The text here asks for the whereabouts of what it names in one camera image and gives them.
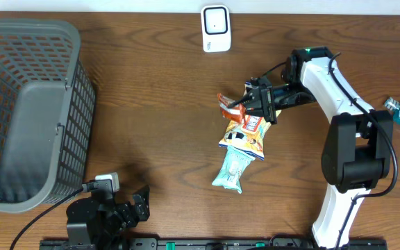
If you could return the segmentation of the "yellow snack bag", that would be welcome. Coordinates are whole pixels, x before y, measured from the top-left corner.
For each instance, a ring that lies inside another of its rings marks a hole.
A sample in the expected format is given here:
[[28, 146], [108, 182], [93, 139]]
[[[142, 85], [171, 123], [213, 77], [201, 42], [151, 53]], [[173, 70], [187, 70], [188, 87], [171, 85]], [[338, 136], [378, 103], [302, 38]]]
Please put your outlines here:
[[219, 141], [220, 147], [229, 145], [260, 160], [265, 159], [264, 137], [271, 124], [263, 117], [255, 117], [246, 114], [246, 122], [239, 124], [231, 121], [226, 127], [223, 138]]

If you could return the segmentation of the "red chocolate bar wrapper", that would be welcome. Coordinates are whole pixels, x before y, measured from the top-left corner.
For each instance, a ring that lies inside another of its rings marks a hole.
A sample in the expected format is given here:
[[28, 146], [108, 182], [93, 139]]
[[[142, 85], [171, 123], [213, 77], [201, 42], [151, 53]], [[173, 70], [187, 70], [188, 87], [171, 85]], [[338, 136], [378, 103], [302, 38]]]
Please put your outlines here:
[[224, 96], [221, 93], [217, 95], [217, 98], [223, 117], [239, 124], [246, 122], [246, 109], [241, 103], [229, 108], [228, 106], [234, 103], [234, 100]]

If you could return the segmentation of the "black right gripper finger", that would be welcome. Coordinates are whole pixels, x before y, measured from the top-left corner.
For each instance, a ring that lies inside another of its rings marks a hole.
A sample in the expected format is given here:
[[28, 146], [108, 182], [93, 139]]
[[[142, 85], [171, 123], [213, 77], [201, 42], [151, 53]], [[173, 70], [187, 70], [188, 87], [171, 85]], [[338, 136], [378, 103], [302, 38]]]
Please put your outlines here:
[[241, 99], [231, 102], [227, 105], [228, 108], [234, 108], [235, 106], [242, 104], [245, 108], [261, 108], [262, 100], [259, 89], [252, 89], [246, 92]]
[[264, 117], [265, 116], [265, 108], [263, 105], [259, 106], [251, 106], [251, 105], [244, 105], [245, 113], [247, 115], [255, 116], [255, 117]]

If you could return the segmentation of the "light teal snack packet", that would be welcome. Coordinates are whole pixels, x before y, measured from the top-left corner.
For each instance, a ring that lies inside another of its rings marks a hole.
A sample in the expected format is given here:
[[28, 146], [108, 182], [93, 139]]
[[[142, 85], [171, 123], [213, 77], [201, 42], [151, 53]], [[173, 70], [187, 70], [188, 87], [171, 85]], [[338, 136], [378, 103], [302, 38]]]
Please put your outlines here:
[[212, 185], [222, 186], [225, 189], [235, 190], [242, 194], [240, 177], [254, 160], [253, 156], [231, 145], [227, 146], [223, 165]]

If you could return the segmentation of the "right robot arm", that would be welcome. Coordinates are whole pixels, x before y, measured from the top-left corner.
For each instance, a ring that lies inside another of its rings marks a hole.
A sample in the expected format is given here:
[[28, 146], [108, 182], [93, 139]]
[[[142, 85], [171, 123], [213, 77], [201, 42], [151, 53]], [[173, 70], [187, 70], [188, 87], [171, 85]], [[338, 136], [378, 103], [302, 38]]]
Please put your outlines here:
[[317, 249], [346, 249], [356, 213], [366, 198], [383, 197], [397, 182], [392, 145], [393, 120], [375, 110], [349, 85], [327, 47], [295, 49], [281, 63], [285, 84], [275, 87], [266, 75], [251, 79], [243, 97], [227, 101], [242, 116], [277, 123], [276, 111], [316, 102], [329, 129], [321, 156], [326, 194], [312, 225]]

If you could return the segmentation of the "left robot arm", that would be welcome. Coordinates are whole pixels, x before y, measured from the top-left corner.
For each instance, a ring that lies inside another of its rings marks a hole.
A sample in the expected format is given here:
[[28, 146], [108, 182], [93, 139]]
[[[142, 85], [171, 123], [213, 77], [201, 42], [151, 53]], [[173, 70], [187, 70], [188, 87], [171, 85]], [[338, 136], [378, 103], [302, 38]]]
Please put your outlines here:
[[134, 202], [117, 203], [111, 184], [88, 184], [90, 197], [79, 199], [66, 210], [67, 250], [127, 250], [129, 241], [123, 236], [128, 228], [150, 217], [150, 187], [145, 185], [133, 194]]

